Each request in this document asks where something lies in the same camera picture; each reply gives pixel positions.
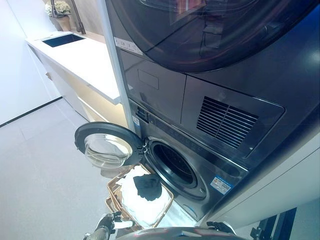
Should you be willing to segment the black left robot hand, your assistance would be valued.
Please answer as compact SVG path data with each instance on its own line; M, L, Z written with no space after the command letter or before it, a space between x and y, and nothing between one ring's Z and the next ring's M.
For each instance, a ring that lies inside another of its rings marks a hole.
M105 213L99 220L97 226L96 226L96 231L100 229L106 230L110 235L114 234L116 231L114 230L114 222L115 221L120 221L121 220L121 211L116 211L113 213Z

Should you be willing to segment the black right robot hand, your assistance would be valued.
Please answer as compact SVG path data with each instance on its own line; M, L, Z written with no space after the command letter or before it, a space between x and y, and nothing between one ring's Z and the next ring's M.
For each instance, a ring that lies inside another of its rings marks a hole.
M223 221L223 222L207 221L206 225L210 229L213 229L215 231L220 231L220 232L223 232L223 233L236 235L236 232L234 231L232 226L230 224L228 224L227 222L225 222L225 221Z

